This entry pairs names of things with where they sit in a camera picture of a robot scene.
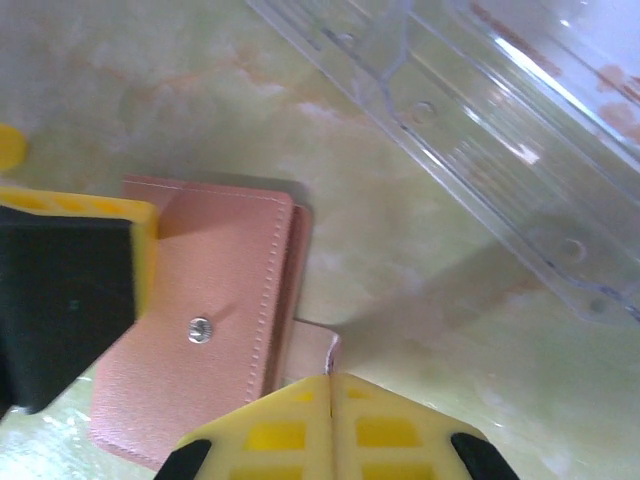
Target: wallet flap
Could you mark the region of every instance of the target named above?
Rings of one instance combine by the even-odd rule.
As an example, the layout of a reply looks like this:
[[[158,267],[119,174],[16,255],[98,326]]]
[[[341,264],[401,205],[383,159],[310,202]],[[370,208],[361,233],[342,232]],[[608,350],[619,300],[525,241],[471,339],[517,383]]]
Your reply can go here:
[[[125,194],[160,212],[156,278],[147,313],[98,364],[91,430],[154,468],[183,434],[273,388],[294,205],[280,192],[145,177],[127,178]],[[190,341],[196,318],[211,327],[205,343]]]

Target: wallet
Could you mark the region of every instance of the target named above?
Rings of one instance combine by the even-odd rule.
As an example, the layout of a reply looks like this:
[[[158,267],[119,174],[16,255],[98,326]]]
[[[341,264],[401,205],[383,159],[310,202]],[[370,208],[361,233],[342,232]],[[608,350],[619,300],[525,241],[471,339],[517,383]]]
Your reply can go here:
[[[311,218],[282,192],[127,177],[159,212],[147,312],[98,361],[91,439],[157,470],[187,432],[280,386]]]

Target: transparent plastic tray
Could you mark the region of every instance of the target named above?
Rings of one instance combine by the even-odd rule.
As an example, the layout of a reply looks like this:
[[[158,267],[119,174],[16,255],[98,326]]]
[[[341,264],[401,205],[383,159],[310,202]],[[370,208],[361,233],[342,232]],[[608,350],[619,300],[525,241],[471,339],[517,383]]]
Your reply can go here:
[[[640,322],[635,0],[249,3],[579,315]]]

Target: green marble countertop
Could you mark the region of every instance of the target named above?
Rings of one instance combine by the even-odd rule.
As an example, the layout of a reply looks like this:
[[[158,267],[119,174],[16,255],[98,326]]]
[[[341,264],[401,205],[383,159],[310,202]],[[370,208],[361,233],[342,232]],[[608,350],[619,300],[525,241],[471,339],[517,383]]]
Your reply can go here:
[[[286,185],[315,216],[298,315],[343,334],[344,369],[474,424],[523,480],[638,478],[640,329],[576,318],[243,2],[0,0],[0,68],[30,137],[3,183]],[[91,387],[11,414],[0,478],[152,478],[88,443]]]

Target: black plastic piece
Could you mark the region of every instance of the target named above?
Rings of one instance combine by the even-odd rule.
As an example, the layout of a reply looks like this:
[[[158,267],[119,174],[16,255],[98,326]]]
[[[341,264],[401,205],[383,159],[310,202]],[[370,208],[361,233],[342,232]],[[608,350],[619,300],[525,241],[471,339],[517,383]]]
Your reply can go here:
[[[11,400],[45,408],[135,321],[131,222],[0,207],[0,352]]]
[[[155,480],[194,480],[211,450],[209,440],[196,440],[169,455]]]
[[[13,405],[9,372],[7,372],[6,359],[0,351],[0,420]]]
[[[468,433],[454,433],[451,444],[473,480],[519,480],[496,447]]]

